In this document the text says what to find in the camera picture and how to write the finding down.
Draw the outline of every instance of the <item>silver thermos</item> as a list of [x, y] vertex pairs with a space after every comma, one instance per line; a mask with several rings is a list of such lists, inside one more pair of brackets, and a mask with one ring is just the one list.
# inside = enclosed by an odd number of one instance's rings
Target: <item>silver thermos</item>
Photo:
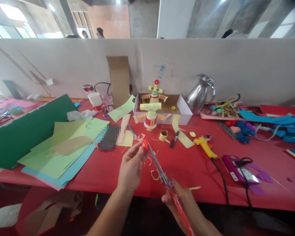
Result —
[[212, 100], [215, 97], [215, 88], [213, 85], [214, 80], [205, 74], [199, 74], [197, 76], [199, 77], [198, 84], [196, 85], [196, 87], [193, 88], [193, 90], [191, 90], [191, 92], [186, 97], [186, 102], [188, 104], [188, 107], [192, 111], [193, 115], [200, 114], [202, 108], [204, 107], [207, 99], [208, 87], [211, 87], [213, 91], [213, 96], [210, 102], [212, 102]]

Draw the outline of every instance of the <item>ceiling light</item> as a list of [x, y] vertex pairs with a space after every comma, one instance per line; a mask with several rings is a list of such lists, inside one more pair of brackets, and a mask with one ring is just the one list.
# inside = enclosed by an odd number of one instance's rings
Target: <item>ceiling light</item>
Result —
[[50, 10], [55, 11], [55, 8], [50, 3], [48, 4], [48, 6], [49, 6]]

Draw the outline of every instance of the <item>red tablecloth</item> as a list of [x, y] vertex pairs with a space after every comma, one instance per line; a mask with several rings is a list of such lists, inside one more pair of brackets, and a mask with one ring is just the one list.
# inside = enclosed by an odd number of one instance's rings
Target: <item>red tablecloth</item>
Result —
[[[91, 106], [87, 102], [80, 110], [89, 108]], [[96, 117], [102, 119], [102, 113]], [[130, 125], [137, 135], [141, 133], [146, 135], [146, 139], [157, 152], [160, 165], [168, 176], [175, 178], [185, 187], [201, 186], [200, 189], [193, 190], [196, 201], [226, 204], [222, 178], [205, 152], [200, 151], [200, 146], [186, 149], [177, 140], [174, 148], [170, 149], [166, 142], [151, 140], [151, 138], [158, 139], [162, 130], [167, 130], [168, 136], [173, 139], [175, 133], [171, 125], [158, 125], [153, 131], [147, 131], [143, 124], [134, 124], [133, 119], [130, 119]], [[195, 132], [197, 137], [213, 135], [210, 144], [213, 145], [212, 151], [218, 155], [218, 158], [223, 154], [235, 155], [240, 158], [250, 157], [253, 159], [254, 165], [268, 172], [271, 177], [288, 189], [288, 191], [285, 190], [276, 182], [270, 184], [261, 181], [260, 186], [266, 195], [253, 195], [249, 192], [254, 207], [295, 211], [295, 158], [285, 151], [287, 148], [295, 148], [293, 144], [283, 142], [280, 138], [275, 137], [268, 142], [251, 139], [250, 144], [244, 145], [228, 136], [215, 121], [203, 120], [199, 116], [193, 117], [187, 126], [180, 128], [186, 130], [185, 134], [188, 137], [190, 137], [190, 131]], [[260, 131], [259, 135], [267, 138], [271, 134]], [[108, 152], [96, 149], [76, 177], [68, 183], [66, 189], [112, 193], [117, 186], [121, 158], [126, 151], [124, 150], [122, 153], [123, 150], [124, 147], [120, 146], [117, 146], [114, 151]], [[216, 160], [216, 163], [226, 180], [230, 204], [248, 206], [245, 188], [233, 181], [220, 160]], [[159, 180], [153, 180], [151, 170], [156, 170], [156, 167], [154, 163], [150, 166], [149, 164], [150, 160], [146, 159], [142, 170], [141, 184], [135, 195], [160, 198], [165, 193], [165, 189]], [[46, 186], [39, 180], [21, 173], [22, 168], [23, 166], [20, 166], [14, 170], [2, 171], [0, 182]]]

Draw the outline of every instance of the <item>red scissors handle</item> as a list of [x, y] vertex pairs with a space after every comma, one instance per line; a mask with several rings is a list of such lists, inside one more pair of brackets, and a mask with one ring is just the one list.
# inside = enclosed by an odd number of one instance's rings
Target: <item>red scissors handle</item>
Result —
[[168, 193], [169, 193], [170, 197], [173, 199], [173, 201], [174, 201], [174, 203], [175, 203], [175, 205], [176, 205], [176, 207], [178, 209], [179, 215], [180, 215], [181, 219], [183, 220], [183, 223], [184, 223], [184, 225], [186, 227], [188, 235], [189, 236], [194, 236], [193, 229], [191, 228], [191, 225], [190, 225], [190, 223], [189, 223], [189, 221], [188, 221], [188, 219], [187, 219], [187, 217], [186, 217], [186, 215], [184, 213], [184, 210], [183, 210], [182, 206], [180, 205], [180, 202], [178, 200], [177, 195], [174, 194], [173, 191], [170, 188], [167, 189], [167, 190], [168, 190]]

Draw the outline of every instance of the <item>yellow glue gun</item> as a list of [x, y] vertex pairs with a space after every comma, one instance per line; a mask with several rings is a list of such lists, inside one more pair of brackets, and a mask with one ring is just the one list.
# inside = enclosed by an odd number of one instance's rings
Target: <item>yellow glue gun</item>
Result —
[[206, 152], [206, 154], [208, 155], [209, 158], [217, 158], [217, 155], [214, 152], [212, 152], [212, 150], [207, 145], [207, 141], [203, 137], [194, 139], [193, 142], [196, 145], [201, 145], [201, 147]]

